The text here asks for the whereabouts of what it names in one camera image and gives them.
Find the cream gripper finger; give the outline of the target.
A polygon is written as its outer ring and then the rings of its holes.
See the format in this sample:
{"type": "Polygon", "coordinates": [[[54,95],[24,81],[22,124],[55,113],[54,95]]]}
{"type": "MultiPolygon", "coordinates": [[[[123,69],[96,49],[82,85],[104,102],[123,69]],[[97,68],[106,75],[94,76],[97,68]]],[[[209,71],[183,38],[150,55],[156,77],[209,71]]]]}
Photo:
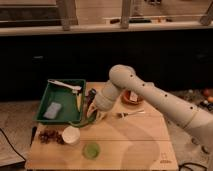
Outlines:
{"type": "Polygon", "coordinates": [[[92,115],[92,113],[94,112],[94,110],[95,110],[95,107],[94,107],[93,104],[91,104],[91,105],[89,106],[89,108],[88,108],[88,111],[87,111],[86,116],[87,116],[87,117],[90,117],[90,116],[92,115]]]}
{"type": "Polygon", "coordinates": [[[106,113],[98,113],[96,117],[96,121],[101,121],[106,117],[106,113]]]}

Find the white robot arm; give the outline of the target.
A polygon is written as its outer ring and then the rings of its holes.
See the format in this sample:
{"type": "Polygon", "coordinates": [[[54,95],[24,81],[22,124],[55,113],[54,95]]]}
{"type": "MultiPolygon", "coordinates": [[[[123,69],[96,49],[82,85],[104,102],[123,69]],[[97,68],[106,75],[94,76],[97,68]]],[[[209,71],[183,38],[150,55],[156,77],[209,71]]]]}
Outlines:
{"type": "Polygon", "coordinates": [[[111,110],[124,89],[141,96],[201,145],[213,149],[213,114],[144,82],[130,66],[115,65],[109,70],[109,80],[96,94],[94,106],[100,111],[111,110]]]}

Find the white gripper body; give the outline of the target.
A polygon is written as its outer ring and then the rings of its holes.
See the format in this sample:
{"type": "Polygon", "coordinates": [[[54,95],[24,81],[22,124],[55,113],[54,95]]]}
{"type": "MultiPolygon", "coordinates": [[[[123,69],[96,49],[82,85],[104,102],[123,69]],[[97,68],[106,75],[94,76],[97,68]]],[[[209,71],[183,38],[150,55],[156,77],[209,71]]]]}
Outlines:
{"type": "Polygon", "coordinates": [[[98,113],[106,113],[106,112],[104,112],[104,111],[101,111],[101,110],[100,110],[100,109],[99,109],[99,108],[95,105],[95,103],[94,103],[94,102],[92,102],[91,104],[93,104],[93,105],[94,105],[95,110],[97,110],[97,114],[98,114],[98,113]]]}

